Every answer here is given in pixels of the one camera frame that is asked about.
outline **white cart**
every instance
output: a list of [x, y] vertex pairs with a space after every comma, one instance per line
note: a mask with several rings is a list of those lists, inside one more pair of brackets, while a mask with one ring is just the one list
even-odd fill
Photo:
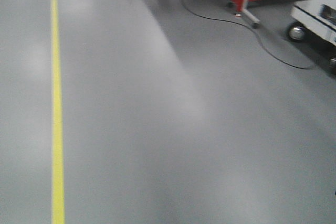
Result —
[[[287, 29], [291, 41], [304, 41], [310, 30], [336, 46], [336, 0], [298, 1], [291, 15], [297, 20]], [[330, 68], [336, 73], [336, 57], [330, 60]]]

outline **yellow stripe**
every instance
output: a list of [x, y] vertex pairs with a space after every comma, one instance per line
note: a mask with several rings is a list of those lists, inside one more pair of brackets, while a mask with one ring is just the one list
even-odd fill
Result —
[[52, 224], [64, 224], [64, 172], [62, 139], [62, 92], [59, 50], [58, 0], [51, 0], [51, 53], [52, 53]]

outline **power cord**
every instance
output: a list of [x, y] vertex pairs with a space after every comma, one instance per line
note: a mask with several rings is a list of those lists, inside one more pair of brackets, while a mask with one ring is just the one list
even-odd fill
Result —
[[239, 26], [242, 26], [242, 27], [245, 27], [246, 29], [248, 29], [250, 32], [252, 32], [256, 38], [257, 38], [257, 41], [260, 45], [260, 47], [267, 53], [269, 54], [270, 56], [272, 56], [274, 59], [280, 61], [281, 63], [283, 64], [286, 64], [292, 68], [297, 68], [297, 69], [303, 69], [303, 70], [310, 70], [310, 69], [313, 69], [316, 64], [312, 64], [311, 66], [308, 66], [308, 67], [298, 67], [298, 66], [295, 66], [295, 65], [292, 65], [290, 63], [287, 63], [281, 59], [279, 59], [278, 57], [276, 57], [274, 54], [272, 54], [264, 45], [263, 41], [261, 40], [261, 37], [250, 27], [248, 27], [247, 25], [244, 25], [244, 24], [241, 24], [239, 22], [234, 22], [234, 21], [230, 21], [230, 20], [225, 20], [225, 19], [218, 19], [218, 18], [209, 18], [209, 17], [205, 17], [205, 16], [202, 16], [200, 14], [197, 14], [195, 13], [194, 11], [190, 10], [189, 7], [185, 4], [185, 1], [184, 0], [180, 0], [180, 3], [181, 5], [184, 7], [184, 9], [186, 9], [189, 13], [197, 16], [197, 17], [200, 17], [200, 18], [205, 18], [205, 19], [210, 19], [210, 20], [215, 20], [215, 21], [221, 21], [221, 22], [226, 22], [226, 23], [231, 23], [231, 24], [235, 24], [235, 25], [239, 25]]

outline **caster wheel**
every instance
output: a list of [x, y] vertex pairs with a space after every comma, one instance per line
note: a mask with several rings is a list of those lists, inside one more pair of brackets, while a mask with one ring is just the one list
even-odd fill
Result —
[[300, 22], [294, 22], [286, 31], [287, 38], [293, 42], [304, 42], [307, 37], [307, 29]]
[[253, 23], [252, 28], [253, 29], [258, 29], [260, 26], [260, 23]]
[[228, 8], [233, 8], [234, 3], [233, 3], [233, 2], [228, 2], [228, 3], [226, 4], [226, 6], [227, 6]]

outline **epoxy floor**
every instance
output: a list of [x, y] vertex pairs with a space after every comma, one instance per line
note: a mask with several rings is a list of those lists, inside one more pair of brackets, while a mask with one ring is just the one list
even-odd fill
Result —
[[[0, 223], [50, 223], [50, 0], [1, 2]], [[313, 70], [179, 0], [59, 0], [66, 223], [335, 223], [336, 82], [291, 6], [250, 11]]]

